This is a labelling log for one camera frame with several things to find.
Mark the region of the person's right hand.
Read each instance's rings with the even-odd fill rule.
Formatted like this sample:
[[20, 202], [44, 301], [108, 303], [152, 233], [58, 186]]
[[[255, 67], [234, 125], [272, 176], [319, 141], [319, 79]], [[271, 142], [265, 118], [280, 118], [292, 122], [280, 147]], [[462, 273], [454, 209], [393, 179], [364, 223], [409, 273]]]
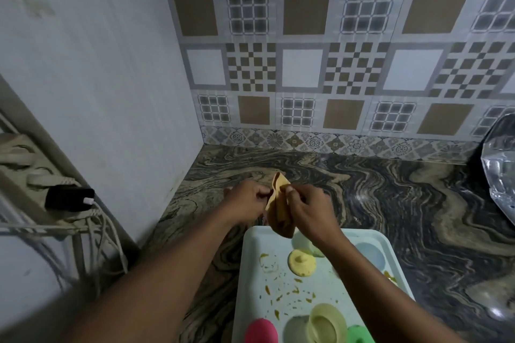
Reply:
[[321, 251], [351, 246], [337, 222], [331, 197], [310, 184], [293, 185], [299, 197], [287, 197], [287, 202], [300, 232]]

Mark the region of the person's left hand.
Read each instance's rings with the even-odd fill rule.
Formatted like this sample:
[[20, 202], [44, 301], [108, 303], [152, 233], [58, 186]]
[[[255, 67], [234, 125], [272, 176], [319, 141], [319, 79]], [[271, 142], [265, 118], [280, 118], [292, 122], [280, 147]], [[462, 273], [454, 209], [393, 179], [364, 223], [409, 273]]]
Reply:
[[256, 186], [262, 185], [246, 179], [231, 189], [225, 190], [224, 197], [217, 210], [225, 222], [234, 226], [250, 223], [265, 211], [268, 198], [256, 197]]

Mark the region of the tan dough sheet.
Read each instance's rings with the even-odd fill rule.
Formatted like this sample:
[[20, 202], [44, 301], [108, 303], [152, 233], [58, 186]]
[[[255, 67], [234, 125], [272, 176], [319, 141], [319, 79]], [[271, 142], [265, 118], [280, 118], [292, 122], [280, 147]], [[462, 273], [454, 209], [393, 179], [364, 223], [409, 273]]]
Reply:
[[267, 223], [272, 230], [281, 237], [292, 239], [296, 227], [284, 191], [289, 184], [281, 172], [275, 174], [265, 210]]

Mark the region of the person's right forearm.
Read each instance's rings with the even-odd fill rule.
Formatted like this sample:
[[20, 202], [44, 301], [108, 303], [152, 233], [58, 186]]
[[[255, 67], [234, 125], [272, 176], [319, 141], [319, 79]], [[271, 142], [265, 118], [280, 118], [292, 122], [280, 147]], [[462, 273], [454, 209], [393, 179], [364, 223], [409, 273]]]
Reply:
[[376, 343], [467, 343], [395, 286], [341, 230], [312, 242], [337, 271]]

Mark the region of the pale green cup mould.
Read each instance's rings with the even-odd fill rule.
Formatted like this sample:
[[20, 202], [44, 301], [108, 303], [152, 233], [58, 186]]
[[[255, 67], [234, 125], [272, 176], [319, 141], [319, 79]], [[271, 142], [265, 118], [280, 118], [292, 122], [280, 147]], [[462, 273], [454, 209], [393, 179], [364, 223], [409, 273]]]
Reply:
[[324, 258], [325, 255], [306, 237], [298, 228], [295, 229], [292, 238], [293, 249], [299, 249], [312, 254], [316, 258]]

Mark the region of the yellow round mould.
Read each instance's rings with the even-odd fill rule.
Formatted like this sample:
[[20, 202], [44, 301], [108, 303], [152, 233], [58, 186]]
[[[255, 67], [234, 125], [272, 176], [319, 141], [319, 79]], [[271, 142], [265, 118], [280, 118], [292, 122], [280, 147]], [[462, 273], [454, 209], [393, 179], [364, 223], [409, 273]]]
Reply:
[[309, 277], [317, 268], [316, 258], [308, 250], [293, 249], [287, 263], [292, 273], [299, 277]]

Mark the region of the pale blue cup mould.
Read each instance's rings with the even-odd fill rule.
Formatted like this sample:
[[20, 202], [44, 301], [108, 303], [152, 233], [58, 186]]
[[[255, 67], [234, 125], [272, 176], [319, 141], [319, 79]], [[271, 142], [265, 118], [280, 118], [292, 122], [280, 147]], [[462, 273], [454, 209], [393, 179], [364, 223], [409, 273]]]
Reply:
[[386, 259], [383, 252], [374, 244], [361, 242], [355, 244], [356, 249], [380, 272], [383, 272], [386, 266]]

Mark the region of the pale blue plastic tray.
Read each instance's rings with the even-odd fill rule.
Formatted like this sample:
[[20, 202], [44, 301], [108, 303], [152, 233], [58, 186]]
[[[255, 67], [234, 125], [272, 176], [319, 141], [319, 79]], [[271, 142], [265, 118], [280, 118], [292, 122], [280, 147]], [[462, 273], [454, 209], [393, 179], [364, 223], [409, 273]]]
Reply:
[[364, 325], [338, 274], [326, 258], [317, 258], [316, 271], [302, 284], [303, 288], [315, 292], [313, 303], [303, 302], [289, 316], [280, 315], [280, 320], [275, 318], [265, 295], [265, 275], [259, 265], [259, 256], [261, 253], [270, 253], [285, 260], [292, 250], [292, 239], [279, 236], [270, 227], [256, 226], [246, 231], [242, 243], [231, 343], [244, 343], [248, 325], [259, 318], [273, 323], [279, 335], [279, 343], [283, 343], [282, 333], [287, 320], [297, 315], [309, 315], [319, 303], [337, 307], [348, 326]]

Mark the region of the pale yellow cup mould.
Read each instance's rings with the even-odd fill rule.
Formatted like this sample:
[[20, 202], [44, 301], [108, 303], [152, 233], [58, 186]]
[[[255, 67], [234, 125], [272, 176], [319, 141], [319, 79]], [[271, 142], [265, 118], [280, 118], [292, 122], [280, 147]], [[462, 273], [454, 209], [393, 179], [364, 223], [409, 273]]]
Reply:
[[344, 315], [329, 303], [315, 305], [306, 324], [309, 343], [347, 343], [348, 327]]

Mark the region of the pale green round mould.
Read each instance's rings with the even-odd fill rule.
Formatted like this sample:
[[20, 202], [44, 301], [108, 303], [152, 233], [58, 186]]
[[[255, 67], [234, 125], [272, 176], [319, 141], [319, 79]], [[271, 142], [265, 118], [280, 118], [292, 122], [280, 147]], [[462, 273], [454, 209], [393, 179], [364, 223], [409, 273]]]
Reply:
[[282, 333], [283, 343], [310, 343], [306, 334], [308, 315], [297, 315], [287, 320]]

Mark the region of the pink round mould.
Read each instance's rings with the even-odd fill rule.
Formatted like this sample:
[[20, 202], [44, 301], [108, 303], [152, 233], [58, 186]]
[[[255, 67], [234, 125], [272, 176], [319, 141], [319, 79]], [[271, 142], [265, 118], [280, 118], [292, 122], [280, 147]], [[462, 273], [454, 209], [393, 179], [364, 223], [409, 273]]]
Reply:
[[271, 321], [259, 318], [248, 325], [244, 343], [279, 343], [279, 335]]

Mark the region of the bright green round mould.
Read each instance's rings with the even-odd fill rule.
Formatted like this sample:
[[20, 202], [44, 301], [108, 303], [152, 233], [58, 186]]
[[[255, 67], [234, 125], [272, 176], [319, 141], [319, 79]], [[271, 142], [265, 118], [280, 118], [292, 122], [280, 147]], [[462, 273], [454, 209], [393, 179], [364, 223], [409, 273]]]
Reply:
[[347, 329], [345, 343], [375, 343], [375, 340], [365, 326], [352, 325]]

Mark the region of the black plug adapter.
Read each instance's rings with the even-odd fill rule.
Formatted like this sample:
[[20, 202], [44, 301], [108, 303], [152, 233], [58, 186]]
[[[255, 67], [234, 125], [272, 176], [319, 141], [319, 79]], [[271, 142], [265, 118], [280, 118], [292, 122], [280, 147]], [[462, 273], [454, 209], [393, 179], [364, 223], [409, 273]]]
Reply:
[[77, 185], [53, 185], [47, 190], [44, 207], [48, 211], [79, 213], [90, 210], [94, 204], [95, 191]]

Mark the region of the clear plastic container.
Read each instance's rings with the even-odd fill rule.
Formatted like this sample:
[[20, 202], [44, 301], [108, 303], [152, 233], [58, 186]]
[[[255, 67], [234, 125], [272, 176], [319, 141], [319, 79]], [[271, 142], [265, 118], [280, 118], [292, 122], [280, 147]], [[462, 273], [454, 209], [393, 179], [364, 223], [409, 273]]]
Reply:
[[490, 197], [515, 226], [515, 113], [494, 123], [483, 140], [480, 158]]

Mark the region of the white plug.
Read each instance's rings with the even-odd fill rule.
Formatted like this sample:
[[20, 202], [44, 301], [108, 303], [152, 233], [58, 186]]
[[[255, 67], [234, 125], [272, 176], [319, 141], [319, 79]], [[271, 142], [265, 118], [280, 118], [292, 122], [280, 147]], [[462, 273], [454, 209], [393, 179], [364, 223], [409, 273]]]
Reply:
[[31, 188], [51, 188], [56, 186], [81, 187], [82, 185], [71, 177], [52, 174], [29, 174], [26, 184]]

